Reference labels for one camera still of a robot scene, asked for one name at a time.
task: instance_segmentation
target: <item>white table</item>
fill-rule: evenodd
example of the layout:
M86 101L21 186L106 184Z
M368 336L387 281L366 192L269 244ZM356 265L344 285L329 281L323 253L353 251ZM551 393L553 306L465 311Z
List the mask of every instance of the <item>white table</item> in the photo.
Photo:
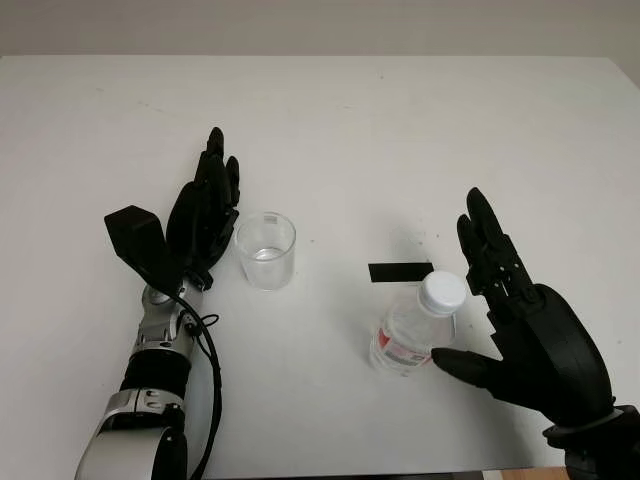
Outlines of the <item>white table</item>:
M212 126L241 165L242 214L296 224L296 275L250 288L228 252L203 313L223 368L210 477L559 465L541 415L431 366L367 363L397 291L367 263L431 258L460 275L455 222L487 195L534 280L595 339L619 403L640 400L640 92L604 59L0 59L0 477L70 478L116 391L142 281L102 217L166 221ZM457 346L495 355L481 299ZM193 455L208 367L188 391Z

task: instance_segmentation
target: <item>bottle cap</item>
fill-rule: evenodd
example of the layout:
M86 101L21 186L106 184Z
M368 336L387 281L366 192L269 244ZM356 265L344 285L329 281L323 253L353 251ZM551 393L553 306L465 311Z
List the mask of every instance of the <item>bottle cap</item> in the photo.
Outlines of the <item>bottle cap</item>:
M420 303L435 315L451 315L467 297L467 289L460 277L453 273L431 272L422 281L418 298Z

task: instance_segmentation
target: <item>glass cup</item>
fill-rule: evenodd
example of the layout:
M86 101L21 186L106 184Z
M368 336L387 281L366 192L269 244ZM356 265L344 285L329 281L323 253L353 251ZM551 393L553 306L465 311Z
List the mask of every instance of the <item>glass cup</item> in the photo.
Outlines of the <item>glass cup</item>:
M234 243L251 285L277 290L289 283L296 229L287 217L275 212L251 215L236 230Z

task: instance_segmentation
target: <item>robotic arm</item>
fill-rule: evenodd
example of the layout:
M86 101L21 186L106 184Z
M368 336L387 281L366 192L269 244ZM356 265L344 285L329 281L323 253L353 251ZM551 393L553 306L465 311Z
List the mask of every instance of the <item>robotic arm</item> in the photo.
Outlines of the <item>robotic arm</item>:
M109 399L76 480L186 479L184 394L200 335L208 346L214 402L205 451L191 479L204 473L222 396L215 346L195 307L213 283L209 269L229 243L240 196L238 161L230 157L225 166L223 155L223 135L215 128L195 179L173 207L166 242L158 218L141 208L129 206L105 217L117 255L147 282L144 316L120 391Z
M573 480L640 479L640 415L614 407L604 361L569 304L534 284L508 235L477 188L458 237L469 263L473 295L489 306L491 336L502 361L449 348L433 350L435 364L497 399L540 411L555 426L543 435L566 452Z

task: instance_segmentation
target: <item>black cable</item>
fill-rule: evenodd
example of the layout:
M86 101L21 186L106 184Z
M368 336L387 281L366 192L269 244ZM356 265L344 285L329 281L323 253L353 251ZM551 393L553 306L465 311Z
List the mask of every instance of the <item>black cable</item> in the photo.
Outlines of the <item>black cable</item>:
M178 303L182 308L184 308L187 313L193 318L196 322L196 327L199 333L204 337L205 342L207 343L207 347L209 347L209 354L204 351L204 347L200 342L200 336L196 336L196 340L202 348L202 351L205 353L207 358L209 359L209 363L211 364L211 370L213 373L213 407L211 409L211 424L209 425L209 435L207 437L207 443L204 446L204 452L202 452L202 458L198 463L198 466L193 471L190 480L201 480L202 475L204 474L204 469L207 466L207 462L209 461L209 456L211 455L211 450L213 448L213 440L216 437L216 433L218 432L218 427L220 425L220 418L222 417L222 377L220 375L220 363L218 361L218 354L216 352L216 347L213 344L213 339L211 338L211 334L209 330L207 330L207 326L203 322L202 318L198 315L198 313L194 310L194 308L189 305L189 303L180 298L178 295L170 295L171 299Z
M215 320L213 320L212 322L205 323L206 327L210 327L212 325L215 325L218 320L220 320L220 315L218 315L217 313L210 313L209 315L205 315L204 317L202 317L201 320L204 322L207 318L215 318Z

